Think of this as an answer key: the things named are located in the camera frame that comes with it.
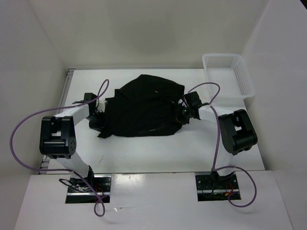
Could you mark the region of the black shorts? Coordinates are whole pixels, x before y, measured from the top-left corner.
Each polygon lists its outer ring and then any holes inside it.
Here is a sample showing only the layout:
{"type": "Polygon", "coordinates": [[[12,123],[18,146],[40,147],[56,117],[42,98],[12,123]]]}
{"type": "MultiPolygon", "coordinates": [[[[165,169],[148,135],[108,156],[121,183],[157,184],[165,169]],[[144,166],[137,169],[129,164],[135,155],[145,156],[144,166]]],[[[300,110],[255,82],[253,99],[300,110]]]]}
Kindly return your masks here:
{"type": "Polygon", "coordinates": [[[184,85],[142,74],[106,99],[104,127],[99,138],[170,136],[183,124],[178,120],[184,85]]]}

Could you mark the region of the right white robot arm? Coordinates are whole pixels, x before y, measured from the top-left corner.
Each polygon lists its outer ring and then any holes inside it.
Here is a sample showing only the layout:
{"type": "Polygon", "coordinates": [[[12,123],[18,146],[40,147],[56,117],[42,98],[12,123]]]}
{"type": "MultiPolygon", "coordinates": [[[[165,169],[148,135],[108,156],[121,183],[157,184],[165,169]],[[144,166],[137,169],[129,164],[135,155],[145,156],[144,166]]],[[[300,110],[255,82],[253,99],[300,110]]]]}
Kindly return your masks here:
{"type": "Polygon", "coordinates": [[[178,120],[188,124],[191,118],[217,124],[217,149],[213,157],[211,185],[222,188],[227,183],[239,158],[258,142],[252,122],[244,109],[236,111],[202,103],[197,92],[185,94],[180,100],[178,120]]]}

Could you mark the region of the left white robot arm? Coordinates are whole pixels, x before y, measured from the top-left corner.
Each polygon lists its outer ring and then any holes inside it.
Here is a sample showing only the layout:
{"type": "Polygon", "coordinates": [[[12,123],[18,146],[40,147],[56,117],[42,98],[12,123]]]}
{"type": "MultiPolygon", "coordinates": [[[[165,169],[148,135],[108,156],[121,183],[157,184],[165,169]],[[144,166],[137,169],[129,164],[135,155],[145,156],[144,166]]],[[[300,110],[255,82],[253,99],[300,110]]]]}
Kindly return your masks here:
{"type": "Polygon", "coordinates": [[[41,154],[60,163],[72,178],[80,176],[78,185],[86,192],[95,188],[96,180],[92,168],[76,152],[75,126],[86,119],[90,129],[101,132],[104,128],[105,105],[105,102],[99,102],[97,95],[85,93],[83,100],[74,102],[71,108],[55,116],[45,116],[41,122],[41,154]]]}

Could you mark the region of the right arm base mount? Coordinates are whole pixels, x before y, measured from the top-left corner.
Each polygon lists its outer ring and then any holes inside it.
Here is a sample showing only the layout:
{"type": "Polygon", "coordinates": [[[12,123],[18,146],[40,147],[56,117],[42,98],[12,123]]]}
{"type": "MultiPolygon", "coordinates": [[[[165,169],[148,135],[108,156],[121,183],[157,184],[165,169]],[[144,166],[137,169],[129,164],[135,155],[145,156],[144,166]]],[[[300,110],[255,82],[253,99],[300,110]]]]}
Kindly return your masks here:
{"type": "Polygon", "coordinates": [[[195,173],[199,202],[240,200],[239,186],[234,172],[220,176],[217,172],[195,173]]]}

